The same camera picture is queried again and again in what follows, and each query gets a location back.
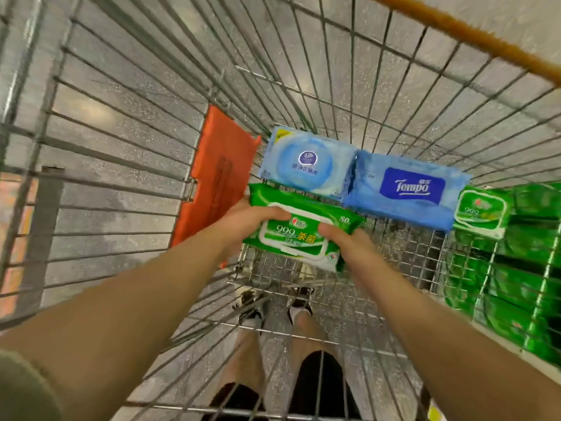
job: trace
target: shopping cart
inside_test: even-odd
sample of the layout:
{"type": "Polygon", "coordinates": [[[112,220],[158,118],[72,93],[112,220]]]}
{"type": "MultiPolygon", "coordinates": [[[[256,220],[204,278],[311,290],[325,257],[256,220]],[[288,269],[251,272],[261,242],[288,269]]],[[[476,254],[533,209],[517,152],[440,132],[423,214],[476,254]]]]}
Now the shopping cart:
{"type": "MultiPolygon", "coordinates": [[[[277,124],[453,165],[477,186],[561,180],[561,68],[417,1],[1,0],[1,12],[2,330],[192,232],[185,211],[200,191],[192,166],[209,110],[261,135],[250,182],[260,181],[277,124]]],[[[369,218],[366,228],[438,299],[450,257],[472,255],[400,222],[369,218]]],[[[316,288],[316,317],[363,417],[427,419],[430,394],[346,275],[310,274],[250,247],[217,271],[115,419],[216,412],[217,374],[244,328],[231,308],[242,285],[270,297],[265,415],[295,419],[286,413],[295,378],[285,369],[284,308],[297,283],[316,288]]],[[[524,345],[473,324],[558,381],[557,368],[524,345]]]]}

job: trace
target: light blue wet wipes package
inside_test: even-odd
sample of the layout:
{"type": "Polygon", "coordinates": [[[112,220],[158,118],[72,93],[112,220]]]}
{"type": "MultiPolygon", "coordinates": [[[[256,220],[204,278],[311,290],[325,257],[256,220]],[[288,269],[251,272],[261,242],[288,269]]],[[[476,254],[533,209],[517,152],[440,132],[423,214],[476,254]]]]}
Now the light blue wet wipes package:
{"type": "Polygon", "coordinates": [[[354,175],[344,206],[446,232],[471,179],[456,168],[365,150],[357,155],[354,175]]]}
{"type": "Polygon", "coordinates": [[[259,177],[341,201],[359,150],[352,145],[290,127],[275,127],[259,177]]]}

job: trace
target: hand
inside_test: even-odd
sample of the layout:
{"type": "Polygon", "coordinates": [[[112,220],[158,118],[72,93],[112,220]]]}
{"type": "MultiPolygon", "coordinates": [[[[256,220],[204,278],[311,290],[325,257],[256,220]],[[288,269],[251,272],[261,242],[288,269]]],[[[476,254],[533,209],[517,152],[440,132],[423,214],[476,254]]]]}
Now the hand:
{"type": "Polygon", "coordinates": [[[362,229],[356,229],[353,234],[348,234],[336,226],[321,223],[318,232],[339,245],[341,255],[353,277],[361,282],[372,277],[373,270],[387,266],[368,234],[362,229]]]}
{"type": "Polygon", "coordinates": [[[251,206],[249,199],[243,197],[231,207],[224,217],[214,223],[224,237],[226,257],[240,251],[242,241],[255,232],[265,220],[290,220],[291,214],[278,206],[251,206]]]}

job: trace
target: tempo wet wipes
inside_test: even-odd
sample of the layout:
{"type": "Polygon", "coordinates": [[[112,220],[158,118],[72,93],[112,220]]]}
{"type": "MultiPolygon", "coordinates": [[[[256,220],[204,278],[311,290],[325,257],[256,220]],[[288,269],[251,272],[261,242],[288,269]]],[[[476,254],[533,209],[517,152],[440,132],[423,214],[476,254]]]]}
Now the tempo wet wipes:
{"type": "Polygon", "coordinates": [[[365,150],[357,155],[354,173],[344,206],[446,232],[471,178],[456,168],[365,150]]]}
{"type": "Polygon", "coordinates": [[[327,223],[353,232],[364,218],[339,206],[314,201],[268,184],[250,184],[251,205],[280,206],[290,212],[290,220],[267,220],[244,243],[271,253],[282,254],[305,263],[340,272],[344,261],[337,244],[318,233],[319,223],[327,223]]]}
{"type": "Polygon", "coordinates": [[[290,127],[275,127],[259,177],[340,201],[358,149],[290,127]]]}

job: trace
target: shorts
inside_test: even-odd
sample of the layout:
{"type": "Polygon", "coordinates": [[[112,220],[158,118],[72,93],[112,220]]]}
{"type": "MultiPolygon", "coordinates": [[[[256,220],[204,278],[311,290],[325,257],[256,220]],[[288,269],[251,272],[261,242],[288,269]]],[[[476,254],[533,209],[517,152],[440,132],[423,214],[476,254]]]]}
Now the shorts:
{"type": "MultiPolygon", "coordinates": [[[[320,417],[345,417],[345,402],[343,384],[347,388],[347,413],[351,419],[361,419],[360,412],[354,401],[351,389],[343,378],[343,369],[339,362],[329,353],[315,351],[308,355],[300,366],[298,379],[288,409],[289,414],[315,415],[318,396],[318,381],[320,376],[321,354],[323,353],[323,368],[321,370],[321,392],[319,398],[318,415],[320,417]]],[[[234,383],[222,387],[210,403],[218,408],[235,387],[234,383]]],[[[239,384],[224,408],[253,410],[259,394],[249,387],[239,384]]],[[[263,401],[259,403],[258,411],[264,411],[263,401]]],[[[210,421],[213,414],[206,414],[202,421],[210,421]]],[[[217,421],[245,421],[246,415],[230,415],[221,413],[217,421]]],[[[265,417],[255,417],[257,421],[266,421],[265,417]]]]}

